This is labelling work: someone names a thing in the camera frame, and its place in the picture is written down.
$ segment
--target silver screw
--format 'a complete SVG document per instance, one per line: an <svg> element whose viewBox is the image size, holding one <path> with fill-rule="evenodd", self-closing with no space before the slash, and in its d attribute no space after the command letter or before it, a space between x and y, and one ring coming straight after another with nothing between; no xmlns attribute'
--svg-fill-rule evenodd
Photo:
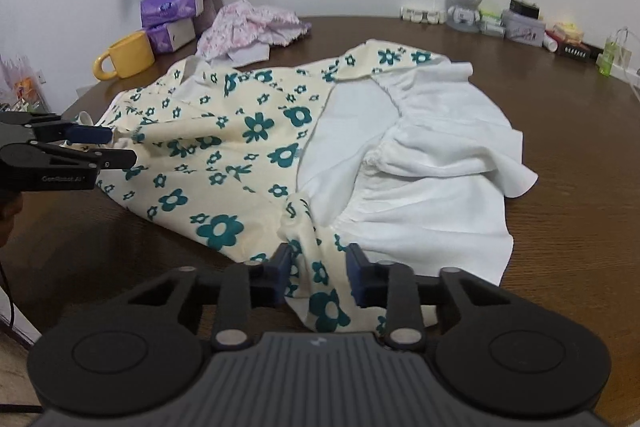
<svg viewBox="0 0 640 427"><path fill-rule="evenodd" d="M414 328L398 328L389 335L396 344L416 344L422 340L422 334Z"/></svg>
<svg viewBox="0 0 640 427"><path fill-rule="evenodd" d="M241 330L222 330L216 335L216 341L223 346L239 346L247 340Z"/></svg>

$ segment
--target yellow mug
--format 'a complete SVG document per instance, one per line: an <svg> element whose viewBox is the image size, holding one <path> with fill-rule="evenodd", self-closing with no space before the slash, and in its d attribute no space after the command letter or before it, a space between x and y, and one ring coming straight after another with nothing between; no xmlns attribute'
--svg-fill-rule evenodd
<svg viewBox="0 0 640 427"><path fill-rule="evenodd" d="M114 71L104 71L102 63L111 57ZM144 31L132 33L109 46L94 62L94 75L98 80L111 80L116 76L128 78L151 67L156 61L149 37Z"/></svg>

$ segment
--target mug handle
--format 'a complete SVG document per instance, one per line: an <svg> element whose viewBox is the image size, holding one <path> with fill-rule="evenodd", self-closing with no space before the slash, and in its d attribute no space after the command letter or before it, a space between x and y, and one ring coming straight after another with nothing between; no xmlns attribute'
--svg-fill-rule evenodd
<svg viewBox="0 0 640 427"><path fill-rule="evenodd" d="M103 70L102 63L107 59L108 56L109 52L104 52L94 62L94 76L98 80L113 80L116 76L118 76L118 73L116 73L116 71L107 72Z"/></svg>

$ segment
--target human hand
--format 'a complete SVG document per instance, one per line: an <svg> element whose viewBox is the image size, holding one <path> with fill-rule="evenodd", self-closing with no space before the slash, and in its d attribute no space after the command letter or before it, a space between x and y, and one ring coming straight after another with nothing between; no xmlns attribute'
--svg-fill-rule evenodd
<svg viewBox="0 0 640 427"><path fill-rule="evenodd" d="M5 201L0 208L0 247L4 247L14 229L14 218L22 211L22 194Z"/></svg>

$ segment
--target black cable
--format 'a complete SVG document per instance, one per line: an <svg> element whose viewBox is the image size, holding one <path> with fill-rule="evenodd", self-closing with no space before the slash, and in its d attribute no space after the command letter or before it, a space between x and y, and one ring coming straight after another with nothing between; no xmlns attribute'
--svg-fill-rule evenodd
<svg viewBox="0 0 640 427"><path fill-rule="evenodd" d="M9 306L11 306L11 319L9 320L9 329L13 330L14 322L15 322L14 298L11 296L11 288L9 288L9 279L7 279L6 273L4 273L2 262L0 262L0 275L2 275L2 281L4 282L4 287L6 288L6 296L9 297Z"/></svg>
<svg viewBox="0 0 640 427"><path fill-rule="evenodd" d="M0 414L42 414L41 405L16 405L12 403L0 403Z"/></svg>

